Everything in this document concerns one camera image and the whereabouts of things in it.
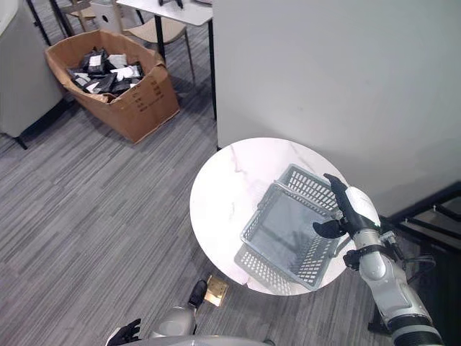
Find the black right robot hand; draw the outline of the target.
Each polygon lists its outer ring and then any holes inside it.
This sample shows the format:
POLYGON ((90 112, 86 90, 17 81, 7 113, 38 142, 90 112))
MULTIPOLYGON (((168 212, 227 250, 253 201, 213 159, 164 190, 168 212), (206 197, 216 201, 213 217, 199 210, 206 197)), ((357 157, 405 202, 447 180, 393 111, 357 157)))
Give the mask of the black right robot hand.
POLYGON ((363 191, 357 187, 346 186, 338 177, 331 174, 323 176, 330 182, 342 217, 325 223, 314 222, 313 229, 319 236, 335 239, 348 234, 353 238, 356 233, 366 229, 381 229, 377 210, 363 191))

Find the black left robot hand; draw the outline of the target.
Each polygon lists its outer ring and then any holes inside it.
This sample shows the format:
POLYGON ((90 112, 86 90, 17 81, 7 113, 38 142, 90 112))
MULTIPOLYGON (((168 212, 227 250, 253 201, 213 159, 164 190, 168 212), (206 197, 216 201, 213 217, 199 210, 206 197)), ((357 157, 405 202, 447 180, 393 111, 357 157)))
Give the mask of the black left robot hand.
POLYGON ((129 324, 118 327, 107 339, 106 346, 115 346, 115 345, 124 345, 131 342, 140 341, 139 332, 140 332, 140 323, 141 319, 136 319, 129 324))

